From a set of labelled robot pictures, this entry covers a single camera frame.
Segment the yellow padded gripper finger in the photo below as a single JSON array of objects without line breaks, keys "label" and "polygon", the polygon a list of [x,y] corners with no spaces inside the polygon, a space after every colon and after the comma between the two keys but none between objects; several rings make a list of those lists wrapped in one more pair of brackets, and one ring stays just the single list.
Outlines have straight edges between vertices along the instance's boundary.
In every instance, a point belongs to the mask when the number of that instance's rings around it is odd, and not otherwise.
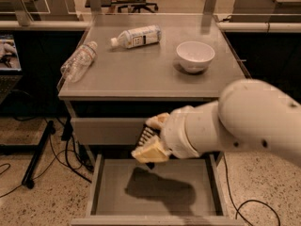
[{"label": "yellow padded gripper finger", "polygon": [[169,159],[171,151],[158,136],[153,136],[145,141],[139,141],[131,155],[140,163],[161,163]]},{"label": "yellow padded gripper finger", "polygon": [[148,118],[145,122],[150,128],[161,130],[164,126],[165,121],[168,119],[169,114],[167,112],[158,114],[151,118]]}]

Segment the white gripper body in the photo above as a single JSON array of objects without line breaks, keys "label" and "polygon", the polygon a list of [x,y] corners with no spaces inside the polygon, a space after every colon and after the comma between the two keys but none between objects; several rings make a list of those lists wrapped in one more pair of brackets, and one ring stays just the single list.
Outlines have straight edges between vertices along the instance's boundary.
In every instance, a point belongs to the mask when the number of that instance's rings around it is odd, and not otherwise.
[{"label": "white gripper body", "polygon": [[170,153],[180,159],[199,157],[198,151],[189,142],[185,128],[186,118],[192,109],[192,106],[187,105],[173,110],[160,133],[160,138]]}]

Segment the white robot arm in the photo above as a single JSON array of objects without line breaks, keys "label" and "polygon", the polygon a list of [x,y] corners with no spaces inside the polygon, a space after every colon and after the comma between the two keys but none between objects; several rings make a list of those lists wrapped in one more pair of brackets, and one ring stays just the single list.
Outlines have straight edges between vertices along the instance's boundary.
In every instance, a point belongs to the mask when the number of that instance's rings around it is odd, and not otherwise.
[{"label": "white robot arm", "polygon": [[145,121],[132,157],[140,163],[211,152],[270,152],[301,166],[301,104],[256,79],[229,84],[218,100]]}]

